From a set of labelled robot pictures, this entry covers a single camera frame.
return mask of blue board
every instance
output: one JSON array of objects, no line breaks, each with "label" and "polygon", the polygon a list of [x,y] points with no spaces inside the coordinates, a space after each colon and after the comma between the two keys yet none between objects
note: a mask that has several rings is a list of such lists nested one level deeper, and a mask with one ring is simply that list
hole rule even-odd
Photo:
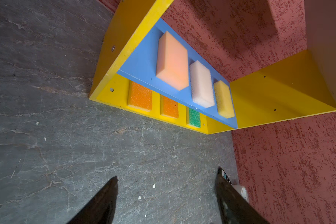
[{"label": "blue board", "polygon": [[176,90],[167,83],[163,82],[155,76],[157,69],[158,41],[161,36],[168,31],[188,50],[189,65],[196,60],[200,61],[205,67],[210,70],[212,83],[222,80],[229,86],[226,81],[208,62],[206,62],[187,42],[183,40],[166,22],[159,19],[154,27],[145,36],[142,42],[128,57],[126,62],[118,70],[117,74],[128,78],[144,87],[147,87],[163,96],[166,96],[180,104],[188,106],[200,113],[213,118],[221,123],[224,123],[232,128],[237,127],[237,117],[226,119],[218,114],[215,105],[209,108],[203,108],[192,100],[192,92],[190,86],[181,91]]}]

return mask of white round object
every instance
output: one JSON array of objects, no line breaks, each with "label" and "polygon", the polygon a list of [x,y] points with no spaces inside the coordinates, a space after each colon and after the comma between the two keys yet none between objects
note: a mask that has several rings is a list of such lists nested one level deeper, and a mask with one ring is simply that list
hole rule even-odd
[{"label": "white round object", "polygon": [[233,188],[249,203],[248,191],[242,185],[233,185]]}]

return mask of orange sponge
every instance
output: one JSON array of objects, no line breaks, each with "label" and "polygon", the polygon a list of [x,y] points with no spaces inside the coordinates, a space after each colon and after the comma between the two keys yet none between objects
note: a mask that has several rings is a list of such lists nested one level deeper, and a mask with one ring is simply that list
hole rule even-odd
[{"label": "orange sponge", "polygon": [[127,106],[144,111],[151,111],[152,90],[130,81]]},{"label": "orange sponge", "polygon": [[159,39],[156,76],[177,90],[189,86],[188,51],[168,31]]},{"label": "orange sponge", "polygon": [[169,118],[178,118],[178,103],[161,95],[161,115]]}]

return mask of textured wallpaper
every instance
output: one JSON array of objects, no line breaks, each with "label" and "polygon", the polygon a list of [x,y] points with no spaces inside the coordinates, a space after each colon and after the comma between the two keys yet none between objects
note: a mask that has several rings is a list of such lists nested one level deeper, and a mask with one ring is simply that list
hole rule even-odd
[{"label": "textured wallpaper", "polygon": [[336,112],[232,137],[240,184],[269,222],[336,223]]},{"label": "textured wallpaper", "polygon": [[303,0],[175,0],[162,19],[229,82],[307,49]]}]

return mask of marble floor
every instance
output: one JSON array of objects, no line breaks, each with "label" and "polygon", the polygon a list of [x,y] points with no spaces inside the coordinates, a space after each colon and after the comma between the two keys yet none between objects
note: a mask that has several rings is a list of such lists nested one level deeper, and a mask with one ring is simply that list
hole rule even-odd
[{"label": "marble floor", "polygon": [[114,223],[220,223],[230,132],[88,100],[111,18],[94,0],[0,0],[0,223],[65,223],[115,175]]}]

